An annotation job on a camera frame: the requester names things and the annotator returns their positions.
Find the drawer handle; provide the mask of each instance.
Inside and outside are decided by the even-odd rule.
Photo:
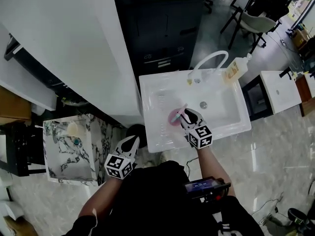
[[[157,63],[157,64],[158,64],[158,65],[162,65],[162,64],[165,64],[165,63],[168,63],[168,62],[171,62],[171,60],[168,59],[168,60],[165,60],[165,61],[161,61],[161,62],[159,62],[159,63]]]
[[[170,63],[166,63],[166,64],[162,64],[162,65],[158,65],[157,67],[160,68],[160,67],[164,67],[164,66],[167,66],[167,65],[170,65],[170,64],[171,64],[171,62]]]

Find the person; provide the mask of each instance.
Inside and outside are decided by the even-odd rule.
[[[85,203],[66,236],[123,235],[134,231],[263,236],[259,225],[238,202],[229,175],[210,148],[197,149],[197,153],[203,178],[222,178],[231,183],[227,196],[218,200],[219,219],[199,199],[187,198],[183,184],[189,179],[184,167],[167,161],[156,167],[134,169],[124,180],[109,178]]]

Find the white faucet hose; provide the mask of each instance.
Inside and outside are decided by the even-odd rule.
[[[209,59],[215,57],[215,56],[218,56],[218,55],[221,55],[221,54],[224,54],[225,57],[224,59],[221,61],[221,63],[216,67],[215,70],[217,70],[218,68],[221,68],[223,66],[223,64],[227,61],[227,58],[228,58],[228,52],[227,51],[217,51],[215,53],[211,53],[209,54],[207,57],[205,57],[203,60],[201,60],[195,67],[194,69],[188,74],[188,78],[191,79],[191,76],[192,76],[192,73],[199,69],[199,67],[201,67],[201,65],[203,65],[203,63],[207,62]]]

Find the white wall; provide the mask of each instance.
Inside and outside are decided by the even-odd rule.
[[[124,125],[142,121],[114,0],[0,0],[0,21],[100,110]]]
[[[4,53],[9,32],[0,23],[0,85],[16,95],[50,111],[56,109],[56,95],[15,59],[6,61]]]

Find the drain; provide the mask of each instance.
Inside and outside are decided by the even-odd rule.
[[[206,109],[206,108],[208,107],[208,104],[207,104],[207,102],[202,101],[199,106],[200,106],[202,109]]]

